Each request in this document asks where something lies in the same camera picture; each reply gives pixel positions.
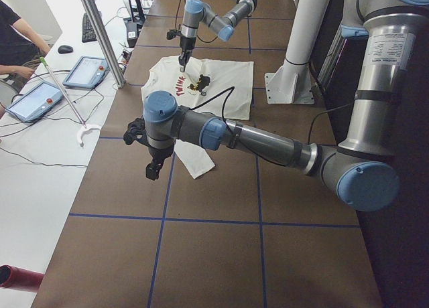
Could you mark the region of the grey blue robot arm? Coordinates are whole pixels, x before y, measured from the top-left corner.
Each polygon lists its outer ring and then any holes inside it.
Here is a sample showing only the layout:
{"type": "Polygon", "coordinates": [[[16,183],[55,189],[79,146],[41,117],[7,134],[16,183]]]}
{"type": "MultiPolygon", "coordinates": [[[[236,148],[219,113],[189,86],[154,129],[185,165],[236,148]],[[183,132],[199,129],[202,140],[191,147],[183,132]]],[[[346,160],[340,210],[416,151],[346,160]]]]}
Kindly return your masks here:
{"type": "Polygon", "coordinates": [[[205,24],[217,37],[227,42],[235,31],[237,24],[252,14],[257,7],[257,0],[234,0],[236,5],[225,15],[216,14],[208,3],[201,0],[186,0],[184,16],[180,29],[180,47],[178,58],[180,71],[184,72],[195,48],[198,28],[205,24]]]}
{"type": "Polygon", "coordinates": [[[144,96],[146,144],[153,157],[146,175],[157,179],[176,139],[215,150],[250,151],[318,177],[340,200],[375,211],[396,199],[400,180],[386,163],[389,138],[416,34],[428,23],[428,0],[344,0],[344,37],[367,36],[347,137],[337,147],[303,144],[207,112],[179,106],[163,90],[144,96]]]}

